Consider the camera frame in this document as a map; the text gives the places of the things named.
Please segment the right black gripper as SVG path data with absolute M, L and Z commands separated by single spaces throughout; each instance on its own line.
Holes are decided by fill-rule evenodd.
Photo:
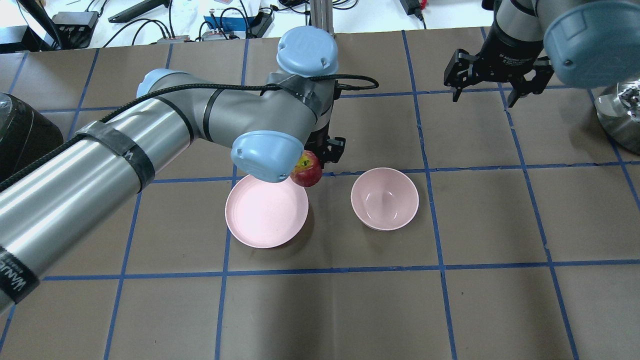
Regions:
M 547 56 L 540 56 L 542 50 L 540 39 L 517 39 L 498 25 L 492 25 L 477 54 L 462 48 L 454 51 L 444 70 L 443 84 L 451 88 L 452 102 L 457 103 L 463 89 L 472 85 L 510 83 L 512 91 L 506 103 L 508 109 L 512 109 L 521 98 L 540 95 L 553 77 L 551 61 Z

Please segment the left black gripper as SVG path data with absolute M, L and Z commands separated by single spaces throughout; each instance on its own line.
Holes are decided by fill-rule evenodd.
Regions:
M 321 116 L 304 143 L 304 150 L 311 151 L 317 157 L 322 170 L 327 163 L 338 163 L 346 147 L 346 138 L 331 137 L 329 130 L 330 116 Z

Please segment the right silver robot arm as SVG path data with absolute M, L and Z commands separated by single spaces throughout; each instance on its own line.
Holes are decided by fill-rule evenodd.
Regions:
M 453 101 L 482 82 L 510 84 L 507 98 L 539 95 L 551 78 L 578 89 L 639 73 L 637 0 L 483 0 L 493 22 L 477 54 L 455 50 L 443 74 Z

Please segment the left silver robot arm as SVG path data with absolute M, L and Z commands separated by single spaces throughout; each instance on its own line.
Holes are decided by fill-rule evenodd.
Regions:
M 338 44 L 326 30 L 296 27 L 279 39 L 276 60 L 261 86 L 152 70 L 135 100 L 2 182 L 2 312 L 198 139 L 229 148 L 235 166 L 263 182 L 288 178 L 330 119 Z

